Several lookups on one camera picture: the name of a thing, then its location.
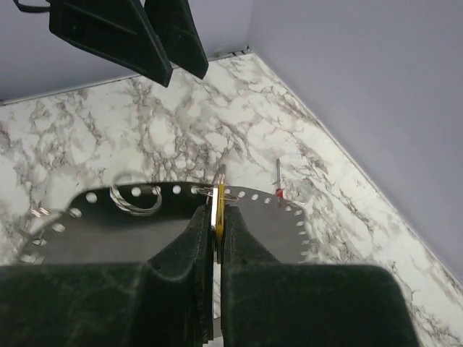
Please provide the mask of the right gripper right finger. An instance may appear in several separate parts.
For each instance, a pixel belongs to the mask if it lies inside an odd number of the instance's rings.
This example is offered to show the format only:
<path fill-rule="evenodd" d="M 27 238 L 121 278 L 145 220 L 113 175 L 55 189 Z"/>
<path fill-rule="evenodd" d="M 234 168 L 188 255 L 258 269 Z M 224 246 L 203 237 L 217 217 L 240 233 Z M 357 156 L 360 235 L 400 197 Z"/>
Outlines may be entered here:
<path fill-rule="evenodd" d="M 226 213 L 225 346 L 417 346 L 402 291 L 374 265 L 284 264 Z"/>

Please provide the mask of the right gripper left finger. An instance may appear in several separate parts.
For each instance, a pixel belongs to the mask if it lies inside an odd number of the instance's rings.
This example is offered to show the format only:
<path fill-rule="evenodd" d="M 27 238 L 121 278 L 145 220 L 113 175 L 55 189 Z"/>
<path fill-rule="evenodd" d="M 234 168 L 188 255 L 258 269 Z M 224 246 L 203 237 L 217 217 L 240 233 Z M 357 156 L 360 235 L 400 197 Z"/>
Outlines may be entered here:
<path fill-rule="evenodd" d="M 213 335 L 208 212 L 137 262 L 1 269 L 3 346 L 201 346 Z"/>

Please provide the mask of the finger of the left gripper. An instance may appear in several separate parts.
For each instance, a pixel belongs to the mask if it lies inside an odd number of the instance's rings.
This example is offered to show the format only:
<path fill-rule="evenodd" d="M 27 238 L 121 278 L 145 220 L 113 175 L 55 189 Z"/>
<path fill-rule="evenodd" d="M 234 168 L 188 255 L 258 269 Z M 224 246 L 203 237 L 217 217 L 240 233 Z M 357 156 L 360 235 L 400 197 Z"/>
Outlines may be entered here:
<path fill-rule="evenodd" d="M 145 13 L 169 61 L 203 79 L 208 59 L 187 0 L 146 0 Z"/>
<path fill-rule="evenodd" d="M 51 1 L 49 30 L 166 87 L 173 68 L 140 1 Z"/>

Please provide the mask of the yellow plastic key tag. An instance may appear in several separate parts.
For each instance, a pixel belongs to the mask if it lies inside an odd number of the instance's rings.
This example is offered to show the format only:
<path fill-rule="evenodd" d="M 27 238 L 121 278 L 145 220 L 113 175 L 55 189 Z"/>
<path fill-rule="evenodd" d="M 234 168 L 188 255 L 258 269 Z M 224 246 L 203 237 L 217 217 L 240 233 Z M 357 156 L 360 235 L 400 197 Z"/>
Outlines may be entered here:
<path fill-rule="evenodd" d="M 214 234 L 214 247 L 218 264 L 222 263 L 223 258 L 225 171 L 225 166 L 221 166 L 218 170 L 213 185 L 211 210 L 211 230 Z"/>

